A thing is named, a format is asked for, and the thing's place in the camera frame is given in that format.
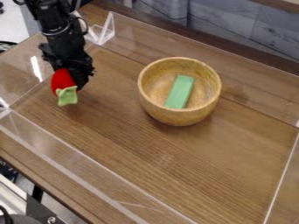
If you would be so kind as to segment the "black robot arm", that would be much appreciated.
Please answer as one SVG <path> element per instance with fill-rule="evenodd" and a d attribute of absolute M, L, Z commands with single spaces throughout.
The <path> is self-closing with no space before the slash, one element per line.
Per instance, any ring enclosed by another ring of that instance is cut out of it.
<path fill-rule="evenodd" d="M 90 30 L 83 31 L 81 17 L 71 13 L 69 0 L 14 0 L 25 5 L 38 22 L 46 43 L 39 44 L 42 56 L 58 71 L 66 68 L 75 81 L 78 89 L 90 82 L 94 76 L 94 60 L 87 54 L 85 36 Z"/>

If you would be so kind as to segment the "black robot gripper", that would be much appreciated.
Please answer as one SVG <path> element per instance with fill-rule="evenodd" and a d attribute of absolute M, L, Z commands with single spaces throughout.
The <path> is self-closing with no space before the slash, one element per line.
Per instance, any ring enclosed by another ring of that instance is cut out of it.
<path fill-rule="evenodd" d="M 67 68 L 78 89 L 82 90 L 94 75 L 94 59 L 85 50 L 86 39 L 79 32 L 66 31 L 57 35 L 46 34 L 47 42 L 39 44 L 43 59 L 54 70 Z"/>

